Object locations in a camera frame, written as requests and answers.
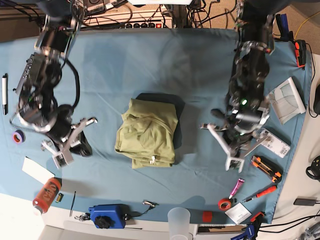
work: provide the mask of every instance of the orange screwdriver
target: orange screwdriver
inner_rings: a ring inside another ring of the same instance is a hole
[[[252,199],[257,199],[257,198],[260,198],[260,197],[262,197],[262,196],[264,196],[264,195],[267,195],[267,194],[269,194],[269,193],[272,193],[272,192],[274,192],[276,189],[277,189],[277,185],[273,185],[273,186],[267,188],[266,190],[264,190],[264,191],[262,191],[262,192],[259,192],[257,195],[254,195],[253,197],[247,198],[246,200],[244,200],[244,203],[249,202],[249,201],[251,201]]]

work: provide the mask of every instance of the folded green shirt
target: folded green shirt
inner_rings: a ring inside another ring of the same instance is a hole
[[[121,115],[115,151],[132,159],[132,168],[171,167],[175,162],[173,144],[178,124],[173,104],[131,99]]]

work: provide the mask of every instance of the black computer mouse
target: black computer mouse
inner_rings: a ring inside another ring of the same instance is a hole
[[[320,85],[318,85],[315,90],[313,111],[320,115]]]

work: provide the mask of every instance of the orange bottle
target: orange bottle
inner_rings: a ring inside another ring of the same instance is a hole
[[[36,215],[45,214],[52,202],[55,200],[57,194],[61,189],[61,183],[57,178],[50,178],[41,188],[39,193],[33,200],[34,213]]]

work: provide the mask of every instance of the blue tablecloth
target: blue tablecloth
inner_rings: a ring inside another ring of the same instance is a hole
[[[242,173],[225,171],[226,154],[201,123],[217,122],[213,108],[224,108],[224,97],[231,76],[237,34],[219,29],[132,29],[81,34],[70,54],[70,61],[80,76],[81,96],[73,121],[95,116],[99,123],[84,130],[93,156],[74,156],[75,162],[57,170],[49,152],[41,151],[41,134],[26,132],[26,142],[12,141],[14,129],[9,119],[16,109],[18,96],[11,91],[18,85],[26,59],[33,51],[35,38],[0,44],[0,73],[8,73],[9,114],[0,117],[0,192],[32,200],[42,184],[22,172],[27,156],[62,177],[62,202],[53,206],[69,209],[73,193],[74,210],[87,212],[100,204],[127,204],[132,211],[144,212],[143,200],[159,205],[139,219],[167,221],[171,208],[184,207],[191,212],[191,223],[202,222],[202,211],[214,211],[213,223],[233,223],[218,210],[218,201],[227,198],[238,178],[245,183],[236,194],[243,200],[271,184],[262,172],[251,167],[249,159]],[[292,77],[304,102],[308,103],[311,86],[310,57],[305,70],[297,68],[294,46],[276,44],[267,57],[270,73],[265,80],[265,94]],[[171,168],[132,169],[131,160],[115,152],[116,132],[121,114],[131,98],[141,93],[176,95],[185,103],[180,116],[180,147],[175,151],[176,164]],[[64,67],[62,80],[54,89],[59,104],[73,103],[74,76]],[[270,223],[277,199],[295,153],[304,114],[281,125],[271,111],[266,127],[291,145],[285,158],[258,147],[263,155],[283,167],[282,182],[276,192],[245,203],[255,214],[266,212]]]

